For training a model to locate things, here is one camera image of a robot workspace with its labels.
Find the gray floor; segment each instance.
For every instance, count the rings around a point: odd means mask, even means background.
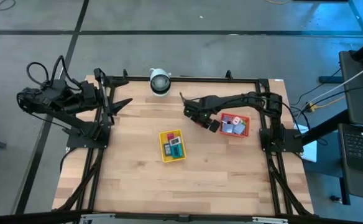
[[[0,12],[0,29],[73,30],[83,0],[16,0]],[[363,15],[363,0],[354,0]],[[290,2],[275,5],[264,0],[189,1],[90,1],[82,30],[361,30],[348,3]],[[12,212],[42,122],[23,113],[16,93],[34,84],[25,74],[31,61],[49,71],[58,55],[67,53],[70,35],[0,36],[0,215]],[[330,75],[338,65],[338,52],[358,49],[363,37],[302,37],[253,35],[81,35],[73,53],[70,74],[77,80],[100,67],[108,75],[125,68],[130,75],[148,75],[161,67],[172,75],[223,77],[230,69],[235,77],[282,78],[291,102],[315,87],[317,77]],[[33,70],[38,78],[42,71]],[[309,94],[315,97],[334,85]],[[309,114],[312,126],[346,107],[341,100]],[[26,212],[51,209],[59,176],[59,162],[67,137],[53,126]],[[352,197],[344,206],[328,200],[339,195],[336,178],[307,174],[315,213],[321,217],[363,221],[363,198]],[[118,221],[136,223],[134,220]],[[157,223],[157,221],[139,221]]]

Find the yellow tray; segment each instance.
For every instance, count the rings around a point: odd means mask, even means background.
[[[163,148],[163,145],[166,143],[169,143],[168,141],[168,137],[167,134],[173,134],[175,137],[180,137],[181,139],[181,149],[183,150],[183,157],[174,159],[172,156],[166,156],[165,155],[165,149]],[[173,162],[173,161],[179,161],[182,159],[186,159],[186,149],[184,147],[184,142],[183,142],[183,136],[182,136],[182,131],[181,130],[173,130],[173,131],[165,131],[165,132],[161,132],[159,133],[159,143],[161,146],[161,152],[162,152],[162,161],[163,162]]]

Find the red tray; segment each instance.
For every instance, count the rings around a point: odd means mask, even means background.
[[[223,118],[227,116],[229,117],[229,120],[232,121],[236,116],[239,117],[240,119],[242,119],[243,121],[246,122],[246,126],[245,126],[245,130],[242,134],[233,134],[233,133],[225,133],[222,132],[222,127],[223,127],[223,122],[221,122],[223,120]],[[220,128],[220,134],[226,134],[226,135],[230,135],[230,136],[235,136],[235,137],[239,137],[239,138],[245,138],[249,136],[249,125],[250,125],[250,118],[249,117],[245,117],[245,116],[240,116],[240,115],[235,115],[235,114],[227,114],[227,113],[221,113],[221,128]]]

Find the wooden table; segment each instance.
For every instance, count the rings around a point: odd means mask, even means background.
[[[283,80],[269,80],[271,92],[288,104]],[[115,118],[109,147],[104,152],[94,210],[100,212],[274,215],[269,172],[260,146],[259,113],[233,108],[225,113],[249,116],[250,136],[235,138],[201,128],[183,115],[179,92],[186,98],[228,96],[255,91],[250,83],[173,82],[163,98],[152,94],[147,82],[116,88],[114,101],[133,98]],[[92,121],[95,111],[78,115]],[[219,113],[212,118],[219,118]],[[282,122],[293,125],[284,107]],[[159,133],[181,129],[186,159],[163,163]],[[61,206],[81,181],[87,150],[72,152],[63,165],[53,208]],[[288,185],[297,199],[313,212],[301,159],[283,153]],[[87,207],[87,187],[84,208]],[[282,212],[282,190],[278,186]]]

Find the red block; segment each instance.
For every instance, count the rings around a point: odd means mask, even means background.
[[[168,140],[174,139],[175,135],[173,135],[172,133],[167,134],[167,138],[168,138]]]

